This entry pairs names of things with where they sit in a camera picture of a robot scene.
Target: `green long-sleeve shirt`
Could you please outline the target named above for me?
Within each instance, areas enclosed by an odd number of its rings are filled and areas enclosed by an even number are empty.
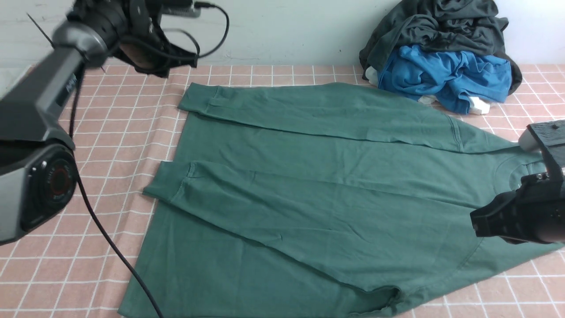
[[[393,316],[559,248],[475,237],[469,213],[539,154],[347,84],[192,84],[136,268],[167,317]],[[120,313],[154,317],[130,282]]]

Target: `pile of clothes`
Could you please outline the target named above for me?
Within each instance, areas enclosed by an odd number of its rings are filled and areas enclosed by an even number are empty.
[[[403,0],[359,52],[364,79],[459,114],[486,114],[522,82],[493,0]]]

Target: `white cloth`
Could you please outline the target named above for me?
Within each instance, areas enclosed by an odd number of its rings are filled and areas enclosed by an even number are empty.
[[[369,80],[371,85],[379,87],[379,72],[372,66],[369,66],[369,68],[365,70],[365,77]],[[434,95],[424,95],[418,102],[431,106],[434,102],[437,102],[437,98]],[[469,113],[471,114],[484,115],[488,114],[490,111],[490,103],[479,97],[469,96],[469,102],[471,102],[471,108],[469,108]]]
[[[365,77],[369,80],[371,85],[379,87],[379,72],[372,66],[369,66],[369,68],[365,70]]]
[[[431,106],[434,102],[437,102],[437,98],[434,95],[424,95],[418,102]],[[469,96],[469,102],[471,102],[471,108],[469,109],[470,114],[484,115],[488,114],[490,111],[490,102],[482,100],[476,96]]]

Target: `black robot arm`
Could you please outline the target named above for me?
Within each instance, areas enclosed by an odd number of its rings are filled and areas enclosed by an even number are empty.
[[[519,144],[541,151],[547,172],[522,177],[518,190],[473,211],[475,233],[512,244],[565,242],[565,120],[528,125]]]
[[[159,23],[161,14],[198,17],[201,7],[215,6],[192,0],[75,2],[53,33],[53,51],[0,101],[0,245],[51,219],[75,192],[75,145],[58,120],[85,70],[101,67],[108,57],[163,78],[172,67],[196,67],[198,45],[193,53],[171,44]]]

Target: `grid pattern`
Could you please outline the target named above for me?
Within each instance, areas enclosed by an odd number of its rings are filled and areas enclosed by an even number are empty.
[[[487,115],[457,116],[517,141],[532,122],[565,119],[565,66],[522,65],[524,83]],[[169,79],[107,66],[84,80],[76,157],[94,210],[135,263],[155,200],[141,195],[161,160],[171,160],[186,113],[176,109],[190,83],[232,87],[366,85],[353,66],[201,66]],[[68,127],[70,109],[61,116]],[[22,240],[0,246],[0,318],[119,317],[127,268],[91,221],[78,193],[68,207]],[[555,252],[401,315],[565,318],[565,253]]]

